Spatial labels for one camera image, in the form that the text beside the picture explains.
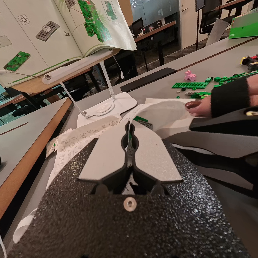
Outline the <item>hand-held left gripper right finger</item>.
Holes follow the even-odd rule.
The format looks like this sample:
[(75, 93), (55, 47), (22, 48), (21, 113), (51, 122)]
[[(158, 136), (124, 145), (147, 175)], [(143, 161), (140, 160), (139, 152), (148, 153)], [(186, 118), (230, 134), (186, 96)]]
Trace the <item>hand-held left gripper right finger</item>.
[(139, 122), (132, 122), (131, 127), (134, 129), (132, 132), (135, 145), (133, 165), (136, 171), (161, 183), (182, 181), (161, 137)]

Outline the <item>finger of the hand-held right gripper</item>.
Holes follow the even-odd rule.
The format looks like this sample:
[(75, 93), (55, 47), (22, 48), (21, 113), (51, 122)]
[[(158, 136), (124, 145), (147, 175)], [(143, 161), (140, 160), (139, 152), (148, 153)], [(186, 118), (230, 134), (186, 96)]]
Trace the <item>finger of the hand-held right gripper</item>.
[(230, 158), (241, 158), (258, 152), (256, 136), (188, 131), (169, 136), (166, 140), (172, 144), (200, 148)]
[(199, 164), (199, 171), (208, 178), (248, 197), (258, 198), (258, 169), (246, 162), (233, 166), (221, 164)]

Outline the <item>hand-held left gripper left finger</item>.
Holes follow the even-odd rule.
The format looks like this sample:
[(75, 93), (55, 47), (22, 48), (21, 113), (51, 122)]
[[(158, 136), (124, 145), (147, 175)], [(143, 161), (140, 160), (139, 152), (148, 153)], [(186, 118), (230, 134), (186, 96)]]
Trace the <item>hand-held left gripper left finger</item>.
[(79, 179), (87, 182), (120, 182), (127, 168), (128, 122), (120, 122), (97, 140)]

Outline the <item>pile of green bricks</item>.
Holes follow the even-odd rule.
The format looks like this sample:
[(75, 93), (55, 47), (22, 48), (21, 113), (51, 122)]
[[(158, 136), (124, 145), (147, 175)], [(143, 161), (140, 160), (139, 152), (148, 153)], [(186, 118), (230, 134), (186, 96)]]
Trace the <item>pile of green bricks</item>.
[[(241, 74), (235, 74), (231, 77), (227, 77), (227, 76), (224, 76), (224, 77), (208, 77), (205, 82), (211, 82), (211, 81), (214, 81), (216, 82), (217, 84), (214, 85), (214, 89), (215, 88), (218, 88), (224, 84), (228, 84), (232, 81), (235, 81), (239, 78), (245, 78), (245, 77), (249, 77), (249, 76), (253, 76), (253, 75), (256, 75), (258, 73), (258, 71), (254, 71), (252, 73), (241, 73)], [(181, 88), (181, 89), (177, 89), (177, 94), (179, 94), (180, 92), (182, 92), (183, 90), (186, 90), (186, 88)], [(185, 95), (187, 96), (190, 96), (190, 98), (193, 98), (193, 99), (204, 99), (205, 97), (211, 95), (210, 92), (204, 92), (204, 91), (200, 91), (200, 90), (204, 90), (204, 89), (196, 89), (196, 88), (193, 88), (191, 89), (190, 91), (186, 91), (185, 92)]]

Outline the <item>white paper bag brick print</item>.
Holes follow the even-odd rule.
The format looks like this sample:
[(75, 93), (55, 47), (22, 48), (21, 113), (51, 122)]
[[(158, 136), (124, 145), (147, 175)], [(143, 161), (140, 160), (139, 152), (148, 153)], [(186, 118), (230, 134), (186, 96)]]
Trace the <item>white paper bag brick print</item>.
[(86, 119), (81, 117), (82, 122), (77, 128), (65, 131), (54, 140), (47, 143), (47, 157), (57, 151), (54, 168), (50, 174), (47, 187), (61, 171), (61, 169), (93, 139), (99, 138), (105, 131), (116, 126), (121, 121), (136, 120), (141, 117), (153, 125), (153, 131), (159, 133), (165, 128), (176, 128), (176, 121), (183, 120), (182, 127), (193, 118), (185, 110), (185, 104), (190, 99), (151, 99), (147, 98), (145, 104), (140, 104), (129, 111), (123, 118), (115, 112), (100, 117)]

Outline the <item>wooden book stand white base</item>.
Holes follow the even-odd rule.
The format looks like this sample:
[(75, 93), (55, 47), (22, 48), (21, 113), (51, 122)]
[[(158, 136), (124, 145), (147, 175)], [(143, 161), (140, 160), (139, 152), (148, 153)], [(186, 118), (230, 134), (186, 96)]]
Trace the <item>wooden book stand white base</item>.
[[(46, 81), (47, 74), (42, 75), (42, 78), (35, 77), (33, 79), (27, 80), (25, 82), (19, 83), (17, 85), (12, 86), (12, 88), (22, 92), (24, 96), (29, 94), (39, 94), (45, 92), (48, 89), (53, 88), (54, 86), (61, 83), (64, 87), (64, 82), (69, 79), (73, 79), (78, 75), (82, 75), (83, 73), (90, 70), (94, 65), (100, 64), (104, 76), (107, 80), (107, 84), (110, 91), (110, 97), (107, 100), (101, 102), (100, 104), (95, 105), (92, 108), (86, 109), (85, 111), (80, 111), (81, 116), (89, 119), (92, 117), (100, 117), (105, 114), (111, 114), (117, 112), (118, 114), (122, 114), (137, 105), (137, 101), (133, 99), (128, 93), (114, 93), (111, 88), (111, 83), (109, 81), (106, 68), (104, 66), (104, 60), (108, 59), (111, 56), (117, 54), (121, 49), (103, 49), (101, 51), (95, 52), (83, 59), (70, 62), (65, 64), (55, 70), (49, 72), (50, 75), (53, 76), (53, 81)], [(78, 116), (77, 125), (79, 125), (82, 118)]]

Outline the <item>brick building instruction booklet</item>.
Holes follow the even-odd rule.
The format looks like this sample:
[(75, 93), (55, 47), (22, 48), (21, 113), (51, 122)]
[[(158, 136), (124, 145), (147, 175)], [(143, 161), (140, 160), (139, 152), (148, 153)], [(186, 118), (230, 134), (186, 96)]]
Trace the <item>brick building instruction booklet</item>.
[(49, 74), (103, 49), (136, 50), (118, 1), (0, 2), (1, 86)]

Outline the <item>adjacent grey desk wooden edge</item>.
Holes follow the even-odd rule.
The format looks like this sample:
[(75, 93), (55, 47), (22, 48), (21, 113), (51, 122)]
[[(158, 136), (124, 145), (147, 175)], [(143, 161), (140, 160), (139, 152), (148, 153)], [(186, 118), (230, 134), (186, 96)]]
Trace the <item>adjacent grey desk wooden edge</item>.
[(0, 218), (70, 105), (64, 98), (1, 126)]

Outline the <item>person's right hand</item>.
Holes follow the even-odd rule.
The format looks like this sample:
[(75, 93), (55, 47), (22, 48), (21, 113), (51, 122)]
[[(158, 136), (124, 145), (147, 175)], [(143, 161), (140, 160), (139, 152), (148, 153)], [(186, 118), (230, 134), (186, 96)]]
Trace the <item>person's right hand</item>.
[(195, 117), (216, 118), (258, 104), (258, 75), (243, 77), (223, 84), (211, 91), (201, 101), (185, 104), (186, 110)]

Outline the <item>grey studded plate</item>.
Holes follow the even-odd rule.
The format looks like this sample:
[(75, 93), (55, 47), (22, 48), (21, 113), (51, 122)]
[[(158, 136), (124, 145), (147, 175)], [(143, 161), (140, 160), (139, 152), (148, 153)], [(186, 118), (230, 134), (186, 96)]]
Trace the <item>grey studded plate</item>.
[(153, 124), (149, 123), (149, 122), (146, 122), (146, 121), (141, 121), (141, 120), (138, 120), (137, 121), (139, 124), (149, 128), (150, 130), (153, 130)]

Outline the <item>large flat green plate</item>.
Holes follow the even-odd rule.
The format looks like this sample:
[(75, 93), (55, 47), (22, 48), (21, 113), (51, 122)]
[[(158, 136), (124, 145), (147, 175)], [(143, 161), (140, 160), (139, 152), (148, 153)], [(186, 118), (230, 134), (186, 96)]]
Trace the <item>large flat green plate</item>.
[(172, 89), (181, 89), (181, 88), (186, 88), (186, 89), (205, 89), (206, 86), (209, 84), (209, 82), (181, 82), (181, 83), (175, 83), (172, 86)]

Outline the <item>pink brick piece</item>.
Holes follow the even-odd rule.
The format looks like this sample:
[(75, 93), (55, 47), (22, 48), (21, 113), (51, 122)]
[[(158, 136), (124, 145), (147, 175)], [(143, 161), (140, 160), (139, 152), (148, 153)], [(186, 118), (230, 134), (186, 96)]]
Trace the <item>pink brick piece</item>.
[(197, 79), (196, 74), (193, 74), (191, 70), (185, 71), (184, 75), (185, 75), (184, 79), (187, 81), (194, 82)]

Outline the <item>black yellow brick vehicle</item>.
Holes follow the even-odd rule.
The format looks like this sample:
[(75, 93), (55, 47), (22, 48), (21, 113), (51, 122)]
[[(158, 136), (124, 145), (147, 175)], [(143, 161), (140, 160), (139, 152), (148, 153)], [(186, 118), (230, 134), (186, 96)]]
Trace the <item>black yellow brick vehicle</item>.
[(258, 54), (241, 58), (240, 65), (246, 65), (248, 73), (258, 70)]

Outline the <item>pale paper bag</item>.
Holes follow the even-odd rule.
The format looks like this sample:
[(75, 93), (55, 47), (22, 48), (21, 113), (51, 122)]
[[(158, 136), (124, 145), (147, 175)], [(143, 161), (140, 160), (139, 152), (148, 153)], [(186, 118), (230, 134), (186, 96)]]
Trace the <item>pale paper bag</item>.
[(230, 23), (217, 18), (214, 23), (214, 26), (211, 30), (211, 33), (208, 37), (205, 47), (218, 42), (221, 39), (222, 35), (224, 34), (224, 31), (226, 30), (226, 28), (229, 25), (230, 25)]

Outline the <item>green toy set box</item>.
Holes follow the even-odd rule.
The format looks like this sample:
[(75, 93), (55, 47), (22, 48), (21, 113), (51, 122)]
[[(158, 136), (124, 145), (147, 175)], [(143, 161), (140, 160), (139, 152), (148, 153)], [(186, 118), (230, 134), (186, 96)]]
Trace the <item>green toy set box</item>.
[(232, 19), (229, 39), (258, 36), (258, 8)]

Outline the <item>white paper scrap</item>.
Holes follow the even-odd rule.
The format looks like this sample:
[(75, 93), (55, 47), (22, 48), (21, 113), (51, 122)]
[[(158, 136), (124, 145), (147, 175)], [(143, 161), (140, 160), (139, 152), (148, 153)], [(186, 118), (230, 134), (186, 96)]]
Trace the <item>white paper scrap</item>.
[(36, 211), (37, 211), (37, 208), (34, 209), (32, 212), (30, 212), (28, 216), (26, 216), (19, 222), (17, 228), (15, 229), (14, 235), (13, 235), (14, 243), (18, 243), (19, 240), (21, 239), (21, 237), (24, 235), (24, 233), (28, 229), (29, 225), (31, 224), (32, 220), (34, 219)]

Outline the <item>white door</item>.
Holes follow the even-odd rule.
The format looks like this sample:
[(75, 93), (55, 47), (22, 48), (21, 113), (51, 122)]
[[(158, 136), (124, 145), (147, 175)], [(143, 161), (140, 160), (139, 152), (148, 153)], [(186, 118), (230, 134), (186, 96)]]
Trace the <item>white door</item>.
[(195, 0), (180, 0), (180, 42), (182, 49), (196, 43), (197, 12)]

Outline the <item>black office chair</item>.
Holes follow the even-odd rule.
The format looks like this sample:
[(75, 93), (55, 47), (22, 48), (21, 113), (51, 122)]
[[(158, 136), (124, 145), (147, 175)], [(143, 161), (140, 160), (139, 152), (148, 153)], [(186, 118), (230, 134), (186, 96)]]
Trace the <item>black office chair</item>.
[(221, 17), (221, 11), (214, 10), (220, 5), (222, 5), (222, 0), (205, 0), (205, 6), (202, 8), (200, 34), (208, 34), (211, 32), (217, 18)]

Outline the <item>black monitor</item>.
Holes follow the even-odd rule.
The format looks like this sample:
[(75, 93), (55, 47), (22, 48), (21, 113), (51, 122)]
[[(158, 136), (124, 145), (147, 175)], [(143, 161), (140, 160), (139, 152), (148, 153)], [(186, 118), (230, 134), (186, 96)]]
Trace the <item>black monitor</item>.
[(143, 19), (142, 17), (138, 20), (134, 21), (131, 26), (129, 26), (129, 29), (133, 35), (134, 38), (138, 37), (139, 34), (142, 33), (142, 28), (144, 27)]

